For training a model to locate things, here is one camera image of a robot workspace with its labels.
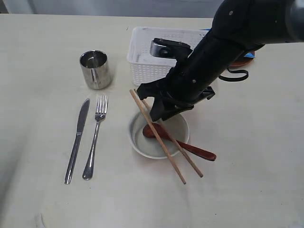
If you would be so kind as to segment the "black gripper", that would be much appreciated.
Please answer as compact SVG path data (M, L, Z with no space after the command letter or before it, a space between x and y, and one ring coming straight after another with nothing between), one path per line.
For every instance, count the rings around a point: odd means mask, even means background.
M210 86L211 80L205 79L201 73L175 73L171 69L162 79L142 83L137 94L141 100L153 97L150 117L155 122L163 121L194 108L194 105L204 99L210 100L215 91Z

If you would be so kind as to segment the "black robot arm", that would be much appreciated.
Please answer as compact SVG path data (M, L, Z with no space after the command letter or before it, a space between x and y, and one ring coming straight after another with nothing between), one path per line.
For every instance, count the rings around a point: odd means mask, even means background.
M153 97L153 121L167 120L214 96L211 83L230 64L266 44L304 40L301 0L226 0L218 8L211 29L195 48L155 38L151 55L173 58L176 65L159 80L137 89L141 100Z

